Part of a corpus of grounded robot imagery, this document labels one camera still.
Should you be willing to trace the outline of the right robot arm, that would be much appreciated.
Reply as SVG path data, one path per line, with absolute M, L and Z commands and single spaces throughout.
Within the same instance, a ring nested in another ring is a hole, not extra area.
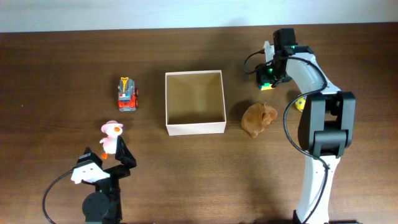
M 301 94 L 290 110 L 305 100 L 298 125 L 298 143 L 293 147 L 305 155 L 303 187 L 293 223 L 329 223 L 328 204 L 335 170 L 353 139 L 356 98 L 341 91 L 326 77 L 313 50 L 300 45 L 293 28 L 273 33 L 273 43 L 264 43 L 265 62 L 255 68 L 261 90 L 294 81 Z

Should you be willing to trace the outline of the brown plush toy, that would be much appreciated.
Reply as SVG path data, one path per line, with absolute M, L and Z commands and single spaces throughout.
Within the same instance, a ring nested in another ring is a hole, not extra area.
M 255 103 L 243 114 L 241 127 L 252 138 L 256 138 L 277 116 L 278 112 L 267 103 Z

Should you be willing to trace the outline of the colourful puzzle cube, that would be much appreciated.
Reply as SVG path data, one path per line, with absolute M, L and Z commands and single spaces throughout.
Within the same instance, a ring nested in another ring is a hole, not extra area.
M 271 83 L 265 83 L 265 84 L 261 85 L 261 86 L 259 87 L 259 89 L 260 89 L 261 91 L 265 91 L 265 90 L 271 90 L 271 89 L 273 89 L 273 87 L 272 87 L 272 84 L 271 84 Z

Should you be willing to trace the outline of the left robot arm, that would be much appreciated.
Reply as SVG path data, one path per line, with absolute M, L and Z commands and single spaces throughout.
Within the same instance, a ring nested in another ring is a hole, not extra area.
M 103 161 L 88 147 L 78 158 L 71 180 L 75 184 L 95 187 L 95 191 L 83 201 L 85 223 L 120 223 L 123 219 L 119 180 L 129 177 L 137 162 L 120 136 L 116 141 L 115 159 L 120 165 L 104 170 Z

